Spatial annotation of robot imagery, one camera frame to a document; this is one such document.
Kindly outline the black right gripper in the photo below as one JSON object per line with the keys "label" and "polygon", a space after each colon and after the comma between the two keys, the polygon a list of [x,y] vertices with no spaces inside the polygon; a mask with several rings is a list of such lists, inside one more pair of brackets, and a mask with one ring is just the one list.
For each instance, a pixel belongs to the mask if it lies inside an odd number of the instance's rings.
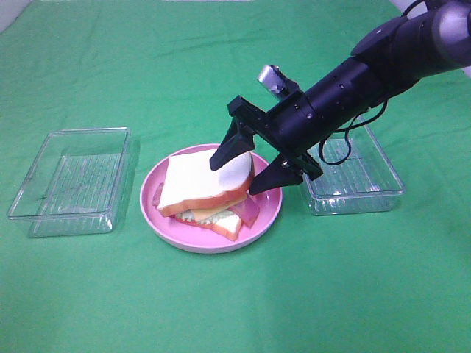
{"label": "black right gripper", "polygon": [[308,153],[300,129],[311,112],[293,99],[286,99],[264,112],[242,96],[228,104],[233,118],[223,141],[210,158],[210,169],[219,170],[237,156],[255,148],[253,136],[259,135],[279,155],[255,176],[249,187],[251,195],[302,183],[302,175],[310,179],[323,175],[320,164]]}

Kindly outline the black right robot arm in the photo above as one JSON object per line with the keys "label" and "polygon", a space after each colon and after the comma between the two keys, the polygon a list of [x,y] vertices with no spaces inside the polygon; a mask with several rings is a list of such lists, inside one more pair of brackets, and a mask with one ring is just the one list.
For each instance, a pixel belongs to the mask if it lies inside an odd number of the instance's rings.
{"label": "black right robot arm", "polygon": [[263,68],[259,80],[277,104],[263,111],[241,96],[228,105],[232,122],[210,159],[214,171],[254,149],[260,135],[278,151],[257,175],[251,194],[298,185],[321,176],[308,150],[368,109],[410,89],[419,80],[470,65],[470,3],[428,1],[414,18],[401,15],[365,36],[351,55],[308,90],[277,66]]}

